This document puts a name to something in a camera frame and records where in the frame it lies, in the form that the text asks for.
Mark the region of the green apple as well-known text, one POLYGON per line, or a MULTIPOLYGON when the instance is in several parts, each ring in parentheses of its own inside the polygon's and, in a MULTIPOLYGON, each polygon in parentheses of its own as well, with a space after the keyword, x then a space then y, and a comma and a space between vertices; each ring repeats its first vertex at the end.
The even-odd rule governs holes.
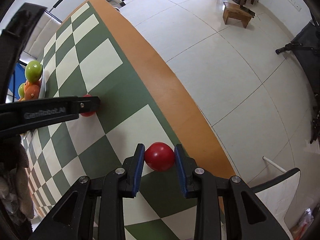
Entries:
POLYGON ((39 81, 42 76, 43 66, 39 63, 39 61, 32 60, 25 67, 25 78, 30 83, 35 83, 39 81))
POLYGON ((25 95, 24 87, 25 87, 25 83, 22 83, 18 88, 18 95, 21 99, 24 98, 24 95, 25 95))

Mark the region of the red tomato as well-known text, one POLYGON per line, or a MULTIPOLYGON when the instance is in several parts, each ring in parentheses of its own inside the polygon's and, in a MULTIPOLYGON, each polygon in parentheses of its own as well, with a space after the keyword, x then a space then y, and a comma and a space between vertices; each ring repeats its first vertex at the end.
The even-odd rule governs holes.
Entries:
MULTIPOLYGON (((91 95, 86 94, 86 95, 84 95, 84 97, 91 97, 91 95)), ((94 114, 95 114, 95 111, 80 113, 80 115, 83 117, 90 117, 90 116, 93 116, 94 114)))
POLYGON ((167 144, 154 142, 144 152, 144 161, 154 171, 165 172, 173 167, 175 154, 167 144))

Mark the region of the small orange tangerine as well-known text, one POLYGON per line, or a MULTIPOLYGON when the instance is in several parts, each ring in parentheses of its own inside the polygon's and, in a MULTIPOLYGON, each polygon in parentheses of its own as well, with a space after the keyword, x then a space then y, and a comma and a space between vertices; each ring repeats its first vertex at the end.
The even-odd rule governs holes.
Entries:
POLYGON ((41 84, 39 81, 31 83, 28 80, 24 84, 24 99, 34 100, 39 98, 41 84))

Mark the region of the floral ceramic plate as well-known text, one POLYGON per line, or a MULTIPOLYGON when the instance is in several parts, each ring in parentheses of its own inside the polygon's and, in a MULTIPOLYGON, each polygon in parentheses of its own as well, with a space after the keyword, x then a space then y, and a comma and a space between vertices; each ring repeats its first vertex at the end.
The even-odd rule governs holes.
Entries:
POLYGON ((48 79, 48 72, 46 70, 43 70, 42 76, 41 76, 41 86, 40 86, 40 92, 39 92, 39 99, 45 98, 46 94, 46 84, 48 79))

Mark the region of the green apple on plate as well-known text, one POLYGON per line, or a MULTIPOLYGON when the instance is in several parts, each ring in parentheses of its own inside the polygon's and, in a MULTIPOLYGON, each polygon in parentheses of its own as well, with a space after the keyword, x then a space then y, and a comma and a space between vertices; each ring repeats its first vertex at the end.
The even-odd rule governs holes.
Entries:
POLYGON ((39 81, 42 76, 43 66, 39 63, 39 61, 32 60, 25 67, 25 78, 30 83, 35 83, 39 81))

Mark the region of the white chair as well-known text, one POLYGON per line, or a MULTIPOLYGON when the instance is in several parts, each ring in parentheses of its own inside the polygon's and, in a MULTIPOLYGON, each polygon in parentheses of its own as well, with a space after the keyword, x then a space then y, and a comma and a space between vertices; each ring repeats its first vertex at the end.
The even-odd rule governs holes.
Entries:
POLYGON ((293 168, 274 179, 251 188, 282 226, 290 239, 293 239, 293 237, 284 219, 296 194, 299 181, 300 169, 293 168))

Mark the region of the wooden stool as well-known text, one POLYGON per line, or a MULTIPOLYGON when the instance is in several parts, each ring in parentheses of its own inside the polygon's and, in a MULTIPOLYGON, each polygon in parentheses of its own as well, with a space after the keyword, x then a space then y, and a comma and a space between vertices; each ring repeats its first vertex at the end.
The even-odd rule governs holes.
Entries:
POLYGON ((242 26, 247 28, 251 19, 255 17, 255 12, 244 7, 243 5, 230 2, 224 2, 223 4, 225 7, 222 18, 225 24, 227 24, 228 20, 231 18, 241 21, 242 26))

